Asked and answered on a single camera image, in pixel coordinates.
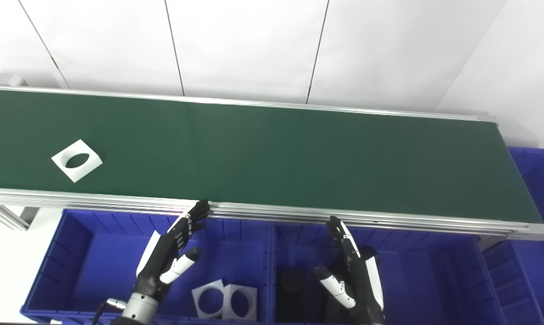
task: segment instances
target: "robotic hand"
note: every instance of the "robotic hand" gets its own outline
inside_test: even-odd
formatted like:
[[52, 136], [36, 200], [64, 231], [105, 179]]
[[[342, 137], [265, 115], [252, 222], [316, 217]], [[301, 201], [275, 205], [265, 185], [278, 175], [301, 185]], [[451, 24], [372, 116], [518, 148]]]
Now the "robotic hand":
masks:
[[148, 325], [152, 322], [172, 282], [199, 259], [199, 247], [179, 254], [193, 232], [205, 227], [203, 221], [209, 209], [207, 200], [198, 201], [184, 211], [164, 235], [154, 231], [139, 262], [137, 280], [129, 302], [126, 304], [113, 299], [106, 302], [123, 309], [121, 316], [111, 321], [110, 325]]
[[321, 284], [350, 312], [356, 325], [384, 325], [384, 300], [378, 274], [377, 252], [369, 248], [362, 255], [346, 225], [336, 216], [326, 222], [334, 243], [342, 249], [348, 262], [350, 281], [339, 280], [326, 267], [314, 269]]

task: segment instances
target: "metal leg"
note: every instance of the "metal leg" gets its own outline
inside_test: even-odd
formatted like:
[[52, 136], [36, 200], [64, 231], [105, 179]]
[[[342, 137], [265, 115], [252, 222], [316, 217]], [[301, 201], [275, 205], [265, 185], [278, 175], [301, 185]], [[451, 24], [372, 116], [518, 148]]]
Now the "metal leg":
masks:
[[495, 236], [495, 235], [479, 235], [479, 246], [481, 251], [493, 247], [497, 243], [507, 240], [505, 236]]
[[0, 205], [0, 223], [12, 230], [27, 230], [30, 224], [3, 205]]

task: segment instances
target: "blue plastic bin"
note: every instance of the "blue plastic bin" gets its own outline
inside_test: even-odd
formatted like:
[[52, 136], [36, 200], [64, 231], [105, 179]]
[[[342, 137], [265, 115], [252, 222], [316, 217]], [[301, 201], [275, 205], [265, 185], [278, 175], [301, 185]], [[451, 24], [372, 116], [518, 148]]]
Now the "blue plastic bin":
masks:
[[[511, 154], [544, 218], [544, 150], [511, 148]], [[47, 323], [91, 323], [101, 301], [129, 298], [148, 238], [173, 220], [66, 210], [22, 314]], [[218, 218], [206, 223], [190, 244], [202, 247], [204, 255], [177, 280], [156, 325], [232, 323], [195, 317], [191, 289], [220, 278], [258, 288], [257, 323], [290, 323], [276, 309], [278, 272], [284, 269], [303, 276], [300, 323], [321, 321], [326, 293], [312, 270], [340, 258], [324, 226]], [[389, 325], [544, 325], [544, 242], [507, 241], [481, 253], [471, 235], [351, 230], [360, 247], [379, 251]], [[218, 301], [203, 303], [209, 311]], [[100, 324], [118, 315], [104, 313]]]
[[[91, 323], [98, 305], [107, 298], [129, 299], [149, 237], [154, 230], [165, 233], [174, 220], [146, 214], [65, 211], [21, 313], [42, 323], [51, 319], [66, 324]], [[196, 232], [188, 245], [202, 247], [201, 259], [177, 279], [155, 322], [194, 323], [198, 319], [191, 290], [223, 279], [224, 284], [258, 289], [258, 321], [264, 323], [270, 296], [272, 226], [209, 218], [206, 229]], [[118, 312], [104, 313], [100, 323], [117, 316]]]
[[[544, 149], [509, 148], [544, 220]], [[507, 241], [484, 253], [509, 325], [544, 325], [544, 241]]]
[[[389, 325], [505, 324], [476, 237], [369, 228], [350, 231], [359, 247], [370, 245], [379, 252]], [[324, 226], [276, 226], [274, 272], [295, 268], [305, 275], [304, 323], [318, 323], [324, 313], [324, 289], [313, 268], [331, 265], [339, 254]], [[273, 280], [278, 288], [276, 277]], [[276, 316], [275, 321], [284, 319]]]
[[[129, 298], [148, 237], [154, 229], [165, 231], [172, 221], [166, 216], [65, 211], [22, 314], [41, 322], [90, 323], [101, 301]], [[360, 246], [371, 245], [381, 254], [390, 325], [505, 325], [475, 237], [352, 231]], [[312, 270], [330, 265], [339, 253], [324, 226], [218, 218], [209, 218], [206, 230], [194, 234], [191, 245], [202, 247], [204, 255], [193, 271], [175, 282], [158, 311], [158, 325], [229, 324], [195, 318], [191, 290], [220, 278], [258, 288], [258, 323], [282, 323], [274, 317], [275, 273], [286, 267], [298, 267], [305, 274], [306, 322], [318, 321], [315, 317], [326, 293]], [[118, 315], [104, 313], [100, 323]]]

